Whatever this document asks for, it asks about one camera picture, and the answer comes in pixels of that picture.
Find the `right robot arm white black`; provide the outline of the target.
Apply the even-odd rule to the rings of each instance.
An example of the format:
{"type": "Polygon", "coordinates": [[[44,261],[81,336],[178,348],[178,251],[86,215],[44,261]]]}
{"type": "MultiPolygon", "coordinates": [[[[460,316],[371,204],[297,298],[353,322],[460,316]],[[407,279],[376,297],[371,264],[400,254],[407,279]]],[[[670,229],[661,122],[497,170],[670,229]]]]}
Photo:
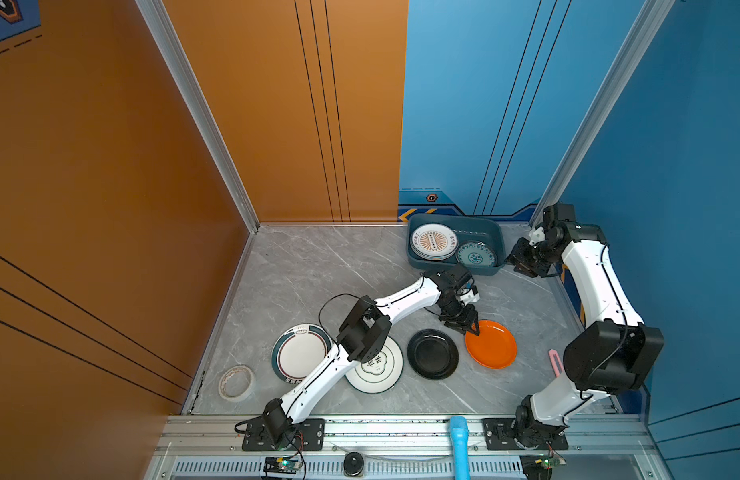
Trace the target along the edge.
{"type": "Polygon", "coordinates": [[[516,409],[514,440],[527,449],[545,447],[582,407],[639,389],[665,340],[631,305],[602,229],[578,222],[571,204],[545,208],[542,223],[517,241],[507,262],[529,277],[545,278],[557,264],[566,267],[584,313],[585,328],[565,348],[560,375],[516,409]]]}

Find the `sunburst plate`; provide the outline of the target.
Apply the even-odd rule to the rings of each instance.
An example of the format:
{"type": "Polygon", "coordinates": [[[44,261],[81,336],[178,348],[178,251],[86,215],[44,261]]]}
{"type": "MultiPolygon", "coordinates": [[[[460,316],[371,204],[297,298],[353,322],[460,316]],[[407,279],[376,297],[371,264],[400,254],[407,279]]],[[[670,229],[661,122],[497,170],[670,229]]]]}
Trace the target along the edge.
{"type": "Polygon", "coordinates": [[[454,230],[443,224],[427,223],[411,234],[413,252],[429,261],[444,261],[456,253],[459,240],[454,230]]]}

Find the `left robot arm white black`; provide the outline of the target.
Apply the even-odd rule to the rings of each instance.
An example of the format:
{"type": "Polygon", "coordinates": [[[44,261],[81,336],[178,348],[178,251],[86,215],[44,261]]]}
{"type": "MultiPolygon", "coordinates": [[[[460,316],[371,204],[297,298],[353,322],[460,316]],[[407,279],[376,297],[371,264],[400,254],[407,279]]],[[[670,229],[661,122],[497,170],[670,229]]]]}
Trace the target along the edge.
{"type": "Polygon", "coordinates": [[[476,333],[479,293],[472,273],[462,265],[425,272],[410,286],[379,299],[358,298],[341,324],[326,357],[291,391],[269,401],[260,419],[279,442],[303,423],[340,379],[382,350],[392,327],[409,315],[436,306],[438,320],[460,333],[476,333]]]}

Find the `orange plate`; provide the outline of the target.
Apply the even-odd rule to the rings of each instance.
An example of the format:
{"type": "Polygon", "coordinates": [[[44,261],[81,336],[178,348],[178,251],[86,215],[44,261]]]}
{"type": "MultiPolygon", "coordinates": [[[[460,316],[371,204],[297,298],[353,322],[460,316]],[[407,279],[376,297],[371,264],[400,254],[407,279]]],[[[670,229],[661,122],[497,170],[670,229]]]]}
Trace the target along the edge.
{"type": "Polygon", "coordinates": [[[465,346],[470,356],[481,366],[489,369],[505,369],[511,366],[518,355],[518,346],[507,327],[491,320],[478,322],[479,334],[467,332],[465,346]]]}

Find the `teal patterned plate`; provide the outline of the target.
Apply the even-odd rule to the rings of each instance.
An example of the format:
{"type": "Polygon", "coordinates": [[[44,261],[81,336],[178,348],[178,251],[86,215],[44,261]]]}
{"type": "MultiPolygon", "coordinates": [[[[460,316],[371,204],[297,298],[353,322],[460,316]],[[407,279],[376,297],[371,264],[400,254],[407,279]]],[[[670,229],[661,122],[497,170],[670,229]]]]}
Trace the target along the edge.
{"type": "Polygon", "coordinates": [[[492,268],[497,264],[497,256],[492,248],[481,241],[464,242],[456,252],[459,263],[472,267],[492,268]]]}

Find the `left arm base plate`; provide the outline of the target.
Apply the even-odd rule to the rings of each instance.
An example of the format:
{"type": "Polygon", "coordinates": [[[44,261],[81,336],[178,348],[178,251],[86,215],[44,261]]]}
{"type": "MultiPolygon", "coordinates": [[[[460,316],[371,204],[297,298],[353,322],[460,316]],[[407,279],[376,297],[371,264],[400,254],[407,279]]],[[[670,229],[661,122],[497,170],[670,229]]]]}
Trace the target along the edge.
{"type": "Polygon", "coordinates": [[[274,439],[260,417],[240,422],[235,431],[242,438],[244,451],[321,451],[325,439],[325,420],[309,418],[291,426],[278,439],[274,439]]]}

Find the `black plate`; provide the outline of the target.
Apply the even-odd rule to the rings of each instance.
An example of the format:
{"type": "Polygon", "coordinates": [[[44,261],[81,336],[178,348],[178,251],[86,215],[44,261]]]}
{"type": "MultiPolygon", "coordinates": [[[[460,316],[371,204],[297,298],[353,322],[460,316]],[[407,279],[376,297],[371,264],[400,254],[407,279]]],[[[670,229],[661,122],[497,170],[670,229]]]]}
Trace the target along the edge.
{"type": "Polygon", "coordinates": [[[413,370],[430,380],[450,377],[460,360],[455,342],[436,329],[417,332],[407,344],[407,356],[413,370]]]}

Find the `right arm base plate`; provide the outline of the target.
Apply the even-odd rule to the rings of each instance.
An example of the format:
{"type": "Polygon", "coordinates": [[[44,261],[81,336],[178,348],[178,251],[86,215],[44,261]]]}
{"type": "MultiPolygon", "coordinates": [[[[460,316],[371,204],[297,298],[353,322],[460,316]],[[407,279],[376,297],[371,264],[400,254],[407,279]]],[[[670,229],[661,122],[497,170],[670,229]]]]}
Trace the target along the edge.
{"type": "Polygon", "coordinates": [[[482,420],[484,439],[489,451],[526,450],[540,451],[551,448],[566,451],[570,448],[564,432],[541,433],[536,436],[525,435],[516,438],[516,419],[509,417],[488,417],[482,420]]]}

